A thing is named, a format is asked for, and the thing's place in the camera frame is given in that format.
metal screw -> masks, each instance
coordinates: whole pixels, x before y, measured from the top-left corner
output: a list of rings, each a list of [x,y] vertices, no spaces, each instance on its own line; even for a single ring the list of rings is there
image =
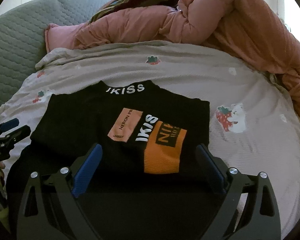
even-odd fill
[[[265,172],[260,172],[260,177],[265,179],[266,177],[268,177],[268,175]]]
[[[237,174],[238,173],[238,170],[236,168],[230,168],[230,173],[231,174]]]
[[[68,173],[68,171],[69,171],[69,169],[67,167],[64,167],[60,170],[60,173],[66,174],[66,173]]]
[[[38,173],[36,171],[31,173],[31,178],[35,178],[36,176],[38,176]]]

blue clamp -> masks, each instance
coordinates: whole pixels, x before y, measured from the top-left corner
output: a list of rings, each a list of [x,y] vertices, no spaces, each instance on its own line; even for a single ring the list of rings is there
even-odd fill
[[[101,159],[102,147],[100,144],[94,144],[85,156],[77,158],[72,164],[73,188],[71,194],[75,198],[86,192]]]

pink duvet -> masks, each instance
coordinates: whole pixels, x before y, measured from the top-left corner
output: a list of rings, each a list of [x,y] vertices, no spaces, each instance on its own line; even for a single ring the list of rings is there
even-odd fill
[[[180,0],[109,14],[78,31],[73,49],[166,40],[225,51],[256,70],[282,74],[300,115],[300,43],[263,0]]]

white bedsheet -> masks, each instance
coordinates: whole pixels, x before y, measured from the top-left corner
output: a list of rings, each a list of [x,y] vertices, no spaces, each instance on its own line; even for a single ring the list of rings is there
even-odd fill
[[[282,238],[300,218],[300,122],[288,93],[241,60],[201,46],[151,41],[84,51],[59,48],[36,67],[38,72],[1,106],[0,123],[18,118],[33,131],[52,93],[73,93],[100,80],[120,87],[151,79],[174,93],[210,101],[211,153],[242,173],[269,175]],[[219,107],[231,112],[228,124],[218,120]],[[29,143],[26,138],[10,152],[5,177]]]

gray quilt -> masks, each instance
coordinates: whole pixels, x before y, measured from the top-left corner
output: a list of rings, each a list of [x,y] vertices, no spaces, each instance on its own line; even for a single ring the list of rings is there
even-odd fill
[[[0,16],[0,106],[35,72],[46,54],[49,23],[77,25],[109,0],[33,0]]]

